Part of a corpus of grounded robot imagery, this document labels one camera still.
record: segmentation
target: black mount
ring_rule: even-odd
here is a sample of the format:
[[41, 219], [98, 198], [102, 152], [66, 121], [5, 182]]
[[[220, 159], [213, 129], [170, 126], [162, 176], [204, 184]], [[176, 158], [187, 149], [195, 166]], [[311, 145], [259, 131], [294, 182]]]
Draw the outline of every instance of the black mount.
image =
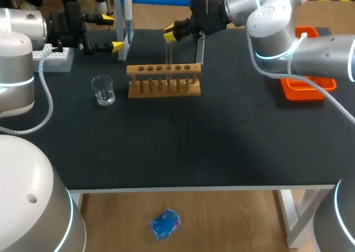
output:
[[95, 44], [92, 48], [87, 39], [85, 22], [97, 25], [110, 26], [114, 20], [106, 20], [102, 16], [83, 14], [77, 2], [68, 2], [64, 6], [63, 12], [53, 12], [50, 14], [47, 24], [47, 43], [58, 48], [56, 51], [62, 52], [63, 47], [76, 48], [81, 43], [83, 53], [92, 55], [94, 52], [112, 52], [112, 46]]
[[190, 19], [174, 22], [171, 31], [174, 31], [177, 41], [189, 34], [198, 39], [201, 32], [208, 36], [225, 29], [230, 23], [224, 0], [190, 0], [190, 9], [192, 11]]

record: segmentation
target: table leg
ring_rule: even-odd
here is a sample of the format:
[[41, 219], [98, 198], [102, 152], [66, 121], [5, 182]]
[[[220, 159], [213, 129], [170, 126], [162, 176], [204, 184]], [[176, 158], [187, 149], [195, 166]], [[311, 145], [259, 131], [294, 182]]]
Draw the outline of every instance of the table leg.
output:
[[305, 190], [297, 205], [291, 190], [278, 190], [289, 248], [301, 248], [311, 233], [313, 215], [329, 189]]
[[70, 192], [72, 199], [74, 200], [74, 202], [76, 203], [76, 205], [78, 206], [79, 210], [82, 208], [82, 201], [83, 201], [83, 195], [81, 193], [72, 193]]

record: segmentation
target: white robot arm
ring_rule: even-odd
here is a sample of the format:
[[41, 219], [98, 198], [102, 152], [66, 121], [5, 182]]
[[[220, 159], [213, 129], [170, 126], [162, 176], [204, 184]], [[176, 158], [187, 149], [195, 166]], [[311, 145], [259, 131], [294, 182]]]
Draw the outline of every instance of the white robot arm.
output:
[[195, 38], [226, 28], [246, 26], [258, 65], [270, 73], [287, 73], [292, 52], [292, 74], [350, 79], [354, 35], [305, 38], [295, 36], [294, 14], [306, 0], [190, 0], [192, 16], [165, 30], [169, 41], [192, 34]]

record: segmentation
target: test tube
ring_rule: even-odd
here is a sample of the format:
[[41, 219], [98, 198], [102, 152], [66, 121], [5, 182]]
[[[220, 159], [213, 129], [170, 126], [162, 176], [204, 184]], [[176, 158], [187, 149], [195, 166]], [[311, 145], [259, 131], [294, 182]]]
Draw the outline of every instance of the test tube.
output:
[[[167, 68], [171, 69], [171, 66], [169, 68], [169, 65], [172, 65], [173, 63], [173, 43], [170, 41], [165, 41], [165, 64], [167, 64]], [[171, 80], [171, 74], [166, 75], [166, 81]]]

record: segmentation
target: white table frame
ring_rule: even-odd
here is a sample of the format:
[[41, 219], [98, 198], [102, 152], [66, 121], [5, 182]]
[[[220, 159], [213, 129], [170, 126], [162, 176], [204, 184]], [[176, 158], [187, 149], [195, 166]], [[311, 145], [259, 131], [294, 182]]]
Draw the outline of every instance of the white table frame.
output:
[[[93, 193], [138, 193], [169, 191], [236, 191], [236, 190], [277, 190], [289, 248], [301, 248], [311, 234], [313, 215], [334, 185], [293, 185], [293, 186], [254, 186], [254, 187], [161, 187], [161, 188], [123, 188], [70, 190], [73, 200], [82, 206], [83, 194]], [[295, 204], [291, 190], [304, 190]]]

